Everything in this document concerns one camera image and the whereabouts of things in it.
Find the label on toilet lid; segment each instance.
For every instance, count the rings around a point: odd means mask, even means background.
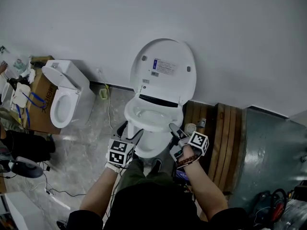
[[[153,70],[167,75],[174,75],[177,65],[165,60],[155,58],[153,61]]]

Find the marble floor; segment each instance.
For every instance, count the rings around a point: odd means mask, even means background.
[[[96,94],[101,88],[99,85],[91,86]],[[113,127],[125,120],[124,108],[133,96],[134,92],[111,89],[110,116]],[[53,135],[56,152],[47,162],[51,170],[45,174],[48,183],[58,191],[65,190],[72,195],[85,194],[104,170],[111,134],[107,107],[108,100],[97,96],[90,120],[84,127],[67,126],[60,135]],[[41,209],[47,230],[57,230],[56,221],[66,220],[72,211],[79,208],[83,199],[83,196],[70,197],[66,193],[56,193],[55,198],[70,209],[60,205],[45,192],[44,176],[37,179],[16,176],[6,179],[5,183],[8,192],[23,191]]]

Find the floor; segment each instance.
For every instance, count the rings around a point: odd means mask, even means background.
[[[101,86],[93,85],[98,94]],[[133,92],[111,89],[110,115],[112,126],[124,121],[126,103]],[[54,135],[57,150],[48,162],[48,183],[70,194],[85,194],[104,170],[107,144],[111,134],[107,116],[108,101],[96,98],[89,122],[85,127],[68,126]],[[307,162],[300,157],[307,153],[307,129],[291,121],[248,110],[246,156],[239,181],[229,204],[248,209],[253,196],[264,190],[292,189],[307,179]],[[70,197],[57,193],[54,201],[46,194],[45,177],[25,179],[16,176],[6,179],[8,191],[23,191],[43,212],[46,229],[57,230],[56,221],[66,220],[77,210],[83,196]]]
[[[91,89],[98,94],[101,87],[93,85]],[[125,120],[124,108],[133,96],[134,92],[111,89],[110,116],[113,127]],[[85,194],[104,170],[111,134],[107,107],[108,100],[97,96],[86,126],[68,126],[62,129],[60,135],[53,136],[57,149],[48,162],[51,170],[45,174],[48,183],[58,191],[65,190],[72,195]],[[46,194],[44,176],[37,179],[16,176],[6,179],[5,183],[8,191],[23,191],[42,210],[47,230],[57,230],[56,221],[66,220],[72,211],[79,208],[83,199],[83,196],[70,197],[66,193],[56,193],[55,198],[70,210],[61,206]]]
[[[229,205],[249,212],[258,193],[294,189],[307,180],[307,162],[301,162],[301,157],[306,155],[305,126],[248,109],[246,155]]]

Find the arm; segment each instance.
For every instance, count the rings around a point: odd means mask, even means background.
[[[84,197],[80,210],[92,211],[102,218],[106,213],[117,175],[112,169],[105,168],[102,175]]]
[[[194,155],[190,145],[183,148],[183,154],[184,158]],[[184,170],[191,182],[196,199],[208,220],[216,213],[228,209],[223,193],[206,175],[198,161],[187,165]]]
[[[8,64],[5,61],[3,61],[0,65],[0,74],[2,74],[6,70],[7,67],[8,67]]]

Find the electric wire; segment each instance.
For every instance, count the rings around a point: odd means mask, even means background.
[[[110,99],[110,91],[109,91],[109,86],[106,86],[106,90],[107,90],[107,94],[109,96],[109,105],[107,106],[107,114],[109,116],[109,125],[111,127],[111,129],[113,129],[112,125],[111,125],[111,116],[110,116],[110,105],[111,105],[111,99]]]
[[[38,188],[38,186],[40,186],[41,184],[44,184],[45,182],[40,182],[35,187],[32,187],[31,183],[27,180],[27,178],[24,177],[24,183],[29,185],[30,191],[34,191],[35,189]]]
[[[121,167],[121,171],[119,172],[119,176],[121,177],[121,173],[123,172],[123,170],[124,169],[127,169],[128,168],[128,166],[125,166],[125,167]],[[114,199],[114,196],[115,196],[115,191],[116,191],[116,189],[117,189],[117,187],[118,187],[118,184],[119,184],[119,182],[117,183],[117,185],[114,187],[114,189],[113,189],[113,194],[112,194],[112,198],[111,198],[111,203],[110,203],[110,210],[109,210],[109,214],[106,212],[106,216],[109,218],[109,215],[110,215],[110,213],[111,213],[111,209],[112,209],[112,205],[113,205],[113,199]]]
[[[86,194],[76,194],[76,195],[71,195],[70,193],[68,193],[68,192],[66,192],[66,191],[58,191],[58,190],[56,190],[56,189],[54,189],[49,183],[48,183],[48,180],[47,180],[47,176],[45,175],[45,173],[44,173],[44,176],[45,176],[45,178],[46,178],[46,190],[50,193],[50,191],[51,190],[54,190],[54,191],[56,191],[56,192],[58,192],[58,193],[66,193],[66,194],[68,194],[70,197],[77,197],[77,196],[84,196],[84,195],[86,195]]]
[[[1,175],[0,175],[0,177],[6,178],[6,179],[11,179],[11,178],[14,178],[16,175],[14,175],[14,176],[12,176],[12,177],[9,177],[9,176],[1,176]]]
[[[262,209],[260,209],[260,210],[258,210],[258,211],[256,212],[256,214],[255,214],[255,219],[254,219],[254,223],[255,223],[255,224],[257,224],[257,225],[261,224],[261,223],[256,223],[257,214],[258,214],[259,211],[262,211],[263,209],[267,209],[267,208],[271,208],[271,206],[264,207],[264,208],[262,208]]]

